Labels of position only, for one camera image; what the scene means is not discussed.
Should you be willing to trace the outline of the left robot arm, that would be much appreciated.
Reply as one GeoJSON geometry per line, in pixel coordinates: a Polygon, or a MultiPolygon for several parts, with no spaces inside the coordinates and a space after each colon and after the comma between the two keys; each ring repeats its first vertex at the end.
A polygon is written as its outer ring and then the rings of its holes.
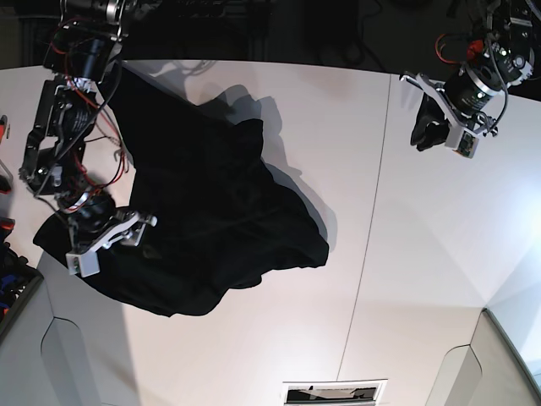
{"type": "Polygon", "coordinates": [[[423,92],[410,144],[418,151],[437,145],[473,158],[479,141],[497,136],[501,115],[485,112],[498,95],[533,77],[538,60],[535,22],[540,8],[533,1],[481,1],[468,33],[443,34],[434,43],[441,62],[454,67],[445,82],[423,73],[400,79],[423,92]]]}

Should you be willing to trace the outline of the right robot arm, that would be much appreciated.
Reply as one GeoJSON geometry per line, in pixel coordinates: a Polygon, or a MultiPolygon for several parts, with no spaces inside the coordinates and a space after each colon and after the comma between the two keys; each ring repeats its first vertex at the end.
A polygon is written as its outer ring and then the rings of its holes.
{"type": "Polygon", "coordinates": [[[60,3],[61,19],[43,63],[54,76],[43,85],[19,169],[35,199],[50,195],[56,201],[53,211],[65,223],[71,247],[67,268],[80,277],[99,273],[100,249],[136,247],[157,224],[150,214],[117,207],[110,184],[91,179],[83,165],[85,139],[112,99],[107,94],[97,101],[97,86],[110,68],[122,67],[123,40],[138,10],[136,1],[60,3]]]}

